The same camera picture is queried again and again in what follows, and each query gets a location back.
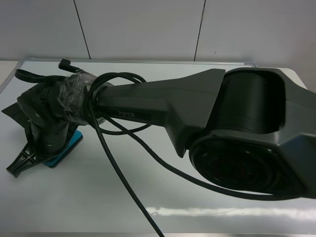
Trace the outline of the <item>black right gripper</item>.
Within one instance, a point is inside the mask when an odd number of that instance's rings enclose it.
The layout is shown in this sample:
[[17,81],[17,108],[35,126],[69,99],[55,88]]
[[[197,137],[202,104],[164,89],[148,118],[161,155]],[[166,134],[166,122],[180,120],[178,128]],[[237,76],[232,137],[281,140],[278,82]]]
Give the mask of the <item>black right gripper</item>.
[[51,110],[49,98],[51,86],[38,83],[17,98],[17,104],[28,118],[25,134],[28,144],[6,170],[13,177],[47,160],[42,156],[58,156],[72,136],[74,124],[56,117]]

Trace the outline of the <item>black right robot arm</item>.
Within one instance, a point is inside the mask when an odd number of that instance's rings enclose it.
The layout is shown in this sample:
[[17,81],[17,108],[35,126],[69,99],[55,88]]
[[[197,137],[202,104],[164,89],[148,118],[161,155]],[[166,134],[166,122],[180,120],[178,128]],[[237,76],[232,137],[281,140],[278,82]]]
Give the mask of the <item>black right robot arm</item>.
[[27,144],[7,168],[13,176],[46,161],[59,163],[80,125],[101,142],[110,131],[129,135],[161,126],[179,157],[189,152],[200,181],[145,150],[163,167],[206,189],[252,200],[316,196],[316,95],[277,69],[211,69],[147,82],[133,73],[98,77],[66,66],[71,76],[17,70],[33,84],[3,113],[24,129]]

